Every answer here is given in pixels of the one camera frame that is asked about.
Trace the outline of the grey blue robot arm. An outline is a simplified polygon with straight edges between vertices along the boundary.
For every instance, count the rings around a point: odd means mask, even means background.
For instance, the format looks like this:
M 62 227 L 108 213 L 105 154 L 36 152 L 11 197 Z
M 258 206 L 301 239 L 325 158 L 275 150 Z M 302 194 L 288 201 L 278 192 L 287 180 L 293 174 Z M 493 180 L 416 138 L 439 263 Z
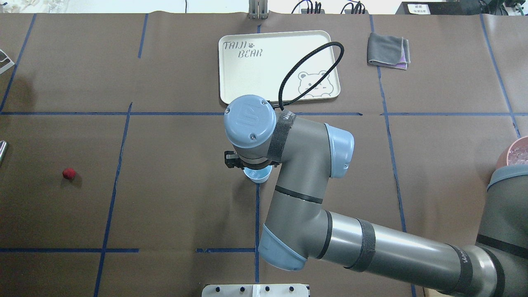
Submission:
M 348 170 L 354 137 L 243 95 L 224 112 L 235 149 L 228 167 L 280 164 L 258 250 L 271 265 L 303 269 L 309 258 L 336 263 L 456 297 L 526 297 L 527 165 L 497 168 L 474 245 L 455 245 L 322 208 L 330 178 Z

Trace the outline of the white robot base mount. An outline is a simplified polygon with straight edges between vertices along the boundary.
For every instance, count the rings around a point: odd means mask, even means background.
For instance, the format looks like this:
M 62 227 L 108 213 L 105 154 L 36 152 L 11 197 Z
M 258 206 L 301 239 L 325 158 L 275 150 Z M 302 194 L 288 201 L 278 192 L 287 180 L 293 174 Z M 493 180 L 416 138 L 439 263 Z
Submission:
M 210 284 L 202 297 L 309 297 L 309 285 L 301 283 L 275 284 Z

